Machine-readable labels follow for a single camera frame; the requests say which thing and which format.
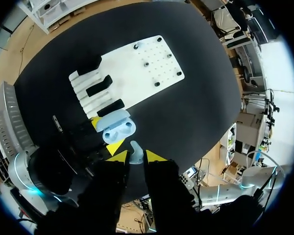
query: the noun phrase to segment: wooden floor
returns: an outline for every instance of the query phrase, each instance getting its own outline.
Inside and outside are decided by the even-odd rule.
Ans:
[[[61,25],[49,35],[45,34],[30,18],[27,17],[11,35],[11,38],[5,47],[6,50],[3,50],[0,55],[0,84],[2,81],[14,84],[19,73],[49,41],[77,22],[102,11],[141,1],[148,0],[100,0],[94,2],[86,7],[85,12],[71,18],[68,22]],[[233,56],[231,51],[226,50],[226,52],[229,56]],[[238,81],[238,84],[240,91],[242,91],[240,81]],[[220,160],[220,143],[216,143],[216,145],[203,158],[201,168],[207,170],[210,161],[209,172],[219,176],[220,172],[225,167],[224,163]],[[223,183],[211,175],[205,178],[204,181],[210,186],[216,186]],[[134,222],[134,218],[140,220],[141,215],[140,211],[137,211],[133,207],[122,209],[119,222],[121,228],[123,227],[126,229],[126,227],[128,227],[128,229],[131,228],[130,231],[134,233],[140,232],[138,223]]]

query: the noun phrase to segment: white shelf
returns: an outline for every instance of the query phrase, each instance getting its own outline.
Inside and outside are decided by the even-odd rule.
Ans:
[[[57,5],[55,7],[55,11],[61,11],[62,13],[59,15],[54,15],[54,18],[52,17],[52,20],[44,20],[44,26],[46,28],[49,28],[51,25],[53,25],[54,23],[56,23],[57,21],[59,21],[61,18],[65,17],[66,15],[70,14],[71,12],[76,11],[77,9],[80,9],[81,7],[84,7],[88,4],[91,4],[95,1],[98,0],[75,0],[76,5],[74,6],[73,4],[70,6],[70,8],[67,7],[67,10],[62,11],[60,5]]]
[[[33,9],[31,12],[35,13],[51,0],[30,0],[30,1],[33,3]]]
[[[91,4],[98,0],[61,0],[61,3],[55,6],[48,14],[39,17],[38,11],[52,0],[31,0],[30,8],[24,1],[19,1],[18,7],[22,9],[46,34],[49,34],[48,28],[61,18]]]

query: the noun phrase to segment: black foam piece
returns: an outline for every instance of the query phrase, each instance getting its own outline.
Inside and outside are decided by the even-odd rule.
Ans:
[[[98,69],[101,61],[102,57],[100,55],[96,55],[90,60],[83,61],[83,64],[77,68],[78,75],[81,76]]]
[[[89,97],[92,97],[93,95],[107,89],[112,84],[112,82],[113,81],[110,75],[107,75],[102,82],[87,88],[86,93]]]
[[[117,101],[113,102],[112,104],[109,104],[107,107],[104,107],[103,109],[99,110],[97,112],[99,117],[103,117],[113,111],[116,111],[118,109],[124,108],[124,103],[121,99],[118,99]]]

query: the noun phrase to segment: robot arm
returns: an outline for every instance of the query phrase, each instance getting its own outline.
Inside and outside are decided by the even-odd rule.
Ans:
[[[282,166],[285,172],[291,167]],[[252,196],[257,188],[260,188],[270,175],[275,171],[276,167],[257,167],[253,166],[246,169],[242,174],[242,183],[240,185],[227,184],[214,187],[201,187],[199,191],[203,206],[219,205],[233,202],[241,195]],[[281,188],[285,177],[278,173],[273,189]],[[265,189],[271,189],[273,179],[265,186]]]

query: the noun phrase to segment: desk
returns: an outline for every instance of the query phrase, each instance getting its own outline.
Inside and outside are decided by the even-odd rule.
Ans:
[[[204,156],[237,117],[240,93],[212,28],[191,4],[176,2],[114,8],[77,23],[48,43],[15,83],[33,142],[42,145],[57,133],[52,115],[63,128],[87,120],[68,79],[78,63],[154,35],[164,37],[185,79],[128,109],[137,130],[119,151],[131,149],[129,142],[136,140],[142,148],[175,160],[180,172]],[[124,201],[146,193],[143,166],[132,165]]]

